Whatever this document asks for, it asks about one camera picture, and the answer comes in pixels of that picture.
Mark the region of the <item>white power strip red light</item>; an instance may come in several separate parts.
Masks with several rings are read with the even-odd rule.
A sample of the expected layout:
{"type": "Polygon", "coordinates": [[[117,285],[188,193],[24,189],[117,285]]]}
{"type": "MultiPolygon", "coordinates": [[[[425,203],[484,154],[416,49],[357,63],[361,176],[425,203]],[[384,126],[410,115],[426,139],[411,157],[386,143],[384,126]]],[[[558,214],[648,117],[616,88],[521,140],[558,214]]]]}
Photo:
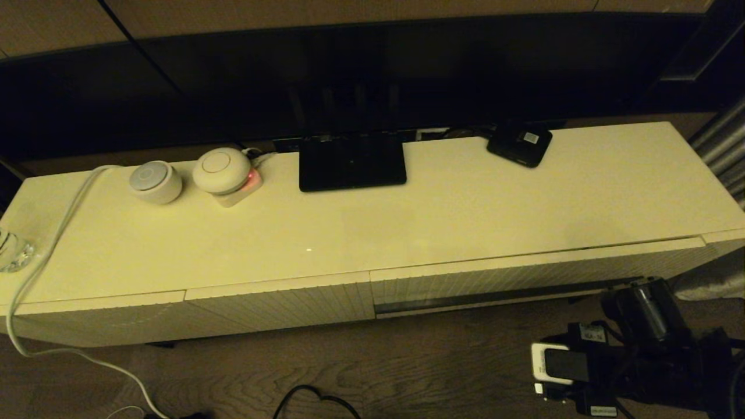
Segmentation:
{"type": "Polygon", "coordinates": [[[263,178],[257,169],[251,169],[246,182],[235,191],[226,194],[213,194],[213,199],[224,208],[231,208],[244,201],[263,186],[263,178]]]}

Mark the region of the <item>black television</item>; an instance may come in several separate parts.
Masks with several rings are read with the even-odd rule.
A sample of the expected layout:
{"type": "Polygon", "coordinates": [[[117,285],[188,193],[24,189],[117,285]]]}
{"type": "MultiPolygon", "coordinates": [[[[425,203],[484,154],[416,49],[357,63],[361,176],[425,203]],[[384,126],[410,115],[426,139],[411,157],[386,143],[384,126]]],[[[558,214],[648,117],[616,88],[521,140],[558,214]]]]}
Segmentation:
{"type": "Polygon", "coordinates": [[[710,112],[710,83],[667,79],[702,23],[607,13],[440,19],[179,35],[14,59],[0,64],[0,156],[710,112]]]}

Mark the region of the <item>white ribbed drawer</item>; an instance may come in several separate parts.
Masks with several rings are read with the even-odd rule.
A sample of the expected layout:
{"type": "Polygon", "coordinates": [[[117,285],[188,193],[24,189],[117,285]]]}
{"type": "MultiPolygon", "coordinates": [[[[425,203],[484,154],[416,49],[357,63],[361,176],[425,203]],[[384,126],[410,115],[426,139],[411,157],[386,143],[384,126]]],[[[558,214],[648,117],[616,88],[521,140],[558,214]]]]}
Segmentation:
{"type": "Polygon", "coordinates": [[[384,318],[674,278],[717,255],[702,239],[687,238],[382,269],[370,281],[375,314],[384,318]]]}

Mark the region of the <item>white dome device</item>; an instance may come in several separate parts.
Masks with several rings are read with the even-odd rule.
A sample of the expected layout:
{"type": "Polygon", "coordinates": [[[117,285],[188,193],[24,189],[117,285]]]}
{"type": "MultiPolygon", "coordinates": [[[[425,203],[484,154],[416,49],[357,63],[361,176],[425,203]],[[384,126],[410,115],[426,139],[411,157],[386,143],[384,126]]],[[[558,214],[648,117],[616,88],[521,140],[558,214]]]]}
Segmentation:
{"type": "Polygon", "coordinates": [[[240,150],[223,147],[203,154],[191,176],[198,189],[210,194],[230,194],[247,183],[252,162],[240,150]]]}

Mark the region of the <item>black set-top box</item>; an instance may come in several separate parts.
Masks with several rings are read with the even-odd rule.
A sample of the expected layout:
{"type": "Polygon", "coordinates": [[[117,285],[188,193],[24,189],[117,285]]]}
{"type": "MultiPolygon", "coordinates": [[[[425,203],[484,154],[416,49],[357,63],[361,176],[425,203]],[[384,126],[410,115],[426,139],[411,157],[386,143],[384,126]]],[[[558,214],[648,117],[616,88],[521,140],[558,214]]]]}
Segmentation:
{"type": "Polygon", "coordinates": [[[525,125],[498,126],[489,135],[487,151],[535,169],[544,159],[552,140],[553,134],[549,130],[525,125]]]}

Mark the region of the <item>grey pleated curtain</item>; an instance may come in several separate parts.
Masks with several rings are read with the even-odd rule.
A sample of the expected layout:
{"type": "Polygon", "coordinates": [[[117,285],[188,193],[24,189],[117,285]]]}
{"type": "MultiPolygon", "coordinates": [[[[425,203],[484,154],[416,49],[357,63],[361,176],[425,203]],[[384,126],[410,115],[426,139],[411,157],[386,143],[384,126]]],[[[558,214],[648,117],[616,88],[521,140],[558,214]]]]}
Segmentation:
{"type": "MultiPolygon", "coordinates": [[[[745,93],[689,141],[745,212],[745,93]]],[[[674,281],[679,300],[745,300],[745,247],[686,272],[674,281]]]]}

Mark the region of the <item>white TV cabinet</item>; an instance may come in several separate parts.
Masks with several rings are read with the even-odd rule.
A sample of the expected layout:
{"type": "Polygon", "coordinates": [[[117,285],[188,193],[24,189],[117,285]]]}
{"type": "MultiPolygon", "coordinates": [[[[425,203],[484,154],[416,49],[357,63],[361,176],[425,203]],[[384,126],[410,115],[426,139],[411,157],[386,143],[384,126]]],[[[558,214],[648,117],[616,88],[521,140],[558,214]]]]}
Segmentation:
{"type": "MultiPolygon", "coordinates": [[[[557,130],[536,169],[478,137],[404,152],[404,185],[326,193],[300,191],[298,154],[277,154],[259,168],[263,186],[231,208],[195,187],[192,162],[175,163],[185,185],[165,206],[131,193],[133,168],[108,169],[21,303],[687,238],[716,258],[745,246],[745,212],[668,123],[557,130]]],[[[185,297],[180,312],[170,340],[242,333],[185,297]]]]}

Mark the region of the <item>black television base plate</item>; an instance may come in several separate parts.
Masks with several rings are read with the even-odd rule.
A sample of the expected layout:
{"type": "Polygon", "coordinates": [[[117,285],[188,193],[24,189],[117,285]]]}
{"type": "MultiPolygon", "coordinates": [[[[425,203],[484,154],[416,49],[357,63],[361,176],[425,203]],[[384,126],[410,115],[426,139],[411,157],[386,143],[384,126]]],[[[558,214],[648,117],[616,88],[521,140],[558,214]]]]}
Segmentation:
{"type": "Polygon", "coordinates": [[[392,133],[303,140],[299,183],[304,193],[405,184],[402,140],[392,133]]]}

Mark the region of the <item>white ribbed cabinet door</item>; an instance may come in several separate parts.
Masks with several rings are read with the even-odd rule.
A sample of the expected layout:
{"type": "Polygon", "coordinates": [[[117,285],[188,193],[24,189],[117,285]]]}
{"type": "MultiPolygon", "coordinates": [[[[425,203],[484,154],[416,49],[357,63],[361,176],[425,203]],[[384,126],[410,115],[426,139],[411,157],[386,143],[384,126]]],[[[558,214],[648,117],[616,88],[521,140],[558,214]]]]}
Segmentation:
{"type": "Polygon", "coordinates": [[[107,347],[170,340],[183,291],[19,303],[11,316],[24,339],[73,347],[107,347]]]}
{"type": "Polygon", "coordinates": [[[242,332],[373,320],[367,271],[191,289],[185,300],[242,332]]]}

